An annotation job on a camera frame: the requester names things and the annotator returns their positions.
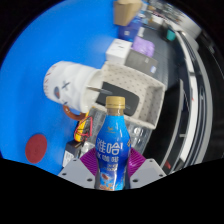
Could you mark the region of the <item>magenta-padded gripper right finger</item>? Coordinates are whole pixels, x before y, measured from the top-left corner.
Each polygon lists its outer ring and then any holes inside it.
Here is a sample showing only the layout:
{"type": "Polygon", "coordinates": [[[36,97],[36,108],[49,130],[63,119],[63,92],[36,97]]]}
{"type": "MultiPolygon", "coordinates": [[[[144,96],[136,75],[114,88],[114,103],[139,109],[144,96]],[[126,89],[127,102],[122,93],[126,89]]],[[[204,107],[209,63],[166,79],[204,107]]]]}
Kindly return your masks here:
{"type": "Polygon", "coordinates": [[[128,189],[144,187],[165,176],[165,172],[154,159],[146,159],[135,149],[131,150],[127,164],[128,189]]]}

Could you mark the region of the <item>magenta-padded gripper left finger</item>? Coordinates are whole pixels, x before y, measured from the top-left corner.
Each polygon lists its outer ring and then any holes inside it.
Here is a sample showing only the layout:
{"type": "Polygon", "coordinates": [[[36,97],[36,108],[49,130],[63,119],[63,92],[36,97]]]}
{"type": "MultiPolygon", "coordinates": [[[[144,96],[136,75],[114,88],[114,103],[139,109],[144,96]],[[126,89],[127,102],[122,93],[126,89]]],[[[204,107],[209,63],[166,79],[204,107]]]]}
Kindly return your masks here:
{"type": "Polygon", "coordinates": [[[99,181],[95,149],[89,150],[80,159],[71,159],[58,176],[78,186],[94,189],[99,181]]]}

